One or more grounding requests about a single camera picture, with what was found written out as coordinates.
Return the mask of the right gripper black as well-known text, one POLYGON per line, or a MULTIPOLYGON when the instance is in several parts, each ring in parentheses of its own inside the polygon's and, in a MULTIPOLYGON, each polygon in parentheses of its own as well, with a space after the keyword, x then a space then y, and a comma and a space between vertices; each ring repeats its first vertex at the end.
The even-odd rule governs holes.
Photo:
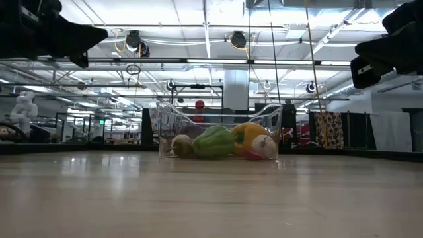
POLYGON ((355 88, 365 89, 380 81, 376 71, 422 74, 422 22, 383 21, 388 37, 359 43, 357 57, 350 62, 355 88))

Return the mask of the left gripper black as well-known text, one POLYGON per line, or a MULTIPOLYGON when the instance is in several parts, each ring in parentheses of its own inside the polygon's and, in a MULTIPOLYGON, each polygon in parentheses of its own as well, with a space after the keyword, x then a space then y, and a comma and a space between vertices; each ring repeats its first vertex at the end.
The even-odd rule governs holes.
MULTIPOLYGON (((61 10, 59 0, 1 0, 1 58, 31 54, 37 48, 37 28, 61 10)), ((49 31, 53 55, 71 56, 81 68, 89 66, 87 50, 108 37, 105 29, 75 24, 60 15, 49 22, 49 31)))

